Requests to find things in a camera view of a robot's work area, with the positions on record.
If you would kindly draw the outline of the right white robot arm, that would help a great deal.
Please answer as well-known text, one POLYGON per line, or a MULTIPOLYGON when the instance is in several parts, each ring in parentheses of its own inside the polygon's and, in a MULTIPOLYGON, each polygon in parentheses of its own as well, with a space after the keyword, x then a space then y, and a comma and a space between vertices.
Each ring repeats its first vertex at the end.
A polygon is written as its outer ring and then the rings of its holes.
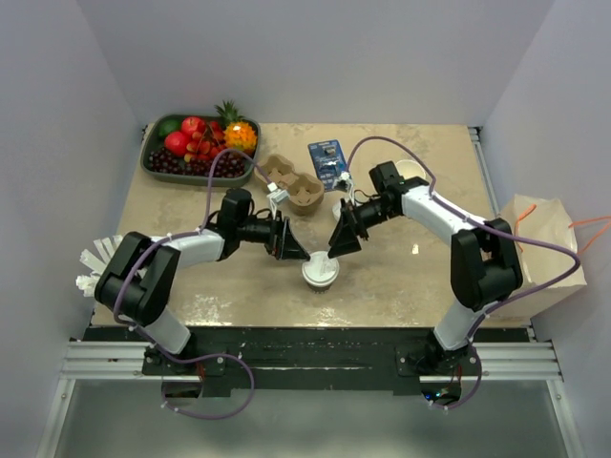
POLYGON ((523 283, 510 225, 504 219, 469 222, 457 207, 433 194, 424 178, 404 178, 390 161, 371 169, 369 176, 376 196, 361 205, 340 201, 327 255, 334 259, 360 251, 369 228, 397 217, 419 222, 447 243, 453 304, 406 360, 420 375, 448 374, 468 354, 485 314, 523 283))

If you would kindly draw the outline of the black paper coffee cup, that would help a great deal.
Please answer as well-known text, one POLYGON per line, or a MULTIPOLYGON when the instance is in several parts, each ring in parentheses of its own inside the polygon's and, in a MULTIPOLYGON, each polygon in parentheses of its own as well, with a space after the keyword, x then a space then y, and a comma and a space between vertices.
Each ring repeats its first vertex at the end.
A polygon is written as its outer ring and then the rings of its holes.
POLYGON ((305 282, 307 286, 316 294, 327 292, 332 284, 334 284, 334 280, 315 281, 313 279, 306 279, 305 282))

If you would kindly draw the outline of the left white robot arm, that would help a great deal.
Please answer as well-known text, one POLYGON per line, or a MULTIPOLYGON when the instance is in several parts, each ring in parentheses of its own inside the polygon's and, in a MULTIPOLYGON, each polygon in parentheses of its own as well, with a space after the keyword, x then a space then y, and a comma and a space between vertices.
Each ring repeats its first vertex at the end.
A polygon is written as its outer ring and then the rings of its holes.
POLYGON ((191 372, 198 351, 188 344, 190 330, 168 308, 179 269, 226 260, 243 242, 262 245, 276 260, 310 259, 293 236, 289 219, 274 208, 264 213, 256 214, 251 193, 237 188, 225 193, 215 219, 206 219, 193 232, 162 238, 126 234, 95 281, 95 300, 164 350, 163 361, 175 373, 191 372))

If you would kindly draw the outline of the pulp cup carrier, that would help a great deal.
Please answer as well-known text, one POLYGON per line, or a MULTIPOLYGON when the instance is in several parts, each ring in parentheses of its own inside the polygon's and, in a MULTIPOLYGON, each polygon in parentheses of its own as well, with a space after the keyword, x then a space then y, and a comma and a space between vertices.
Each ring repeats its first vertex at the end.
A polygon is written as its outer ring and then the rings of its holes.
POLYGON ((256 169, 255 179, 267 194, 268 177, 279 188, 289 194, 286 201, 290 210, 298 216, 312 215, 324 199, 325 186, 317 177, 297 171, 294 164, 281 155, 272 154, 258 162, 263 174, 256 169))

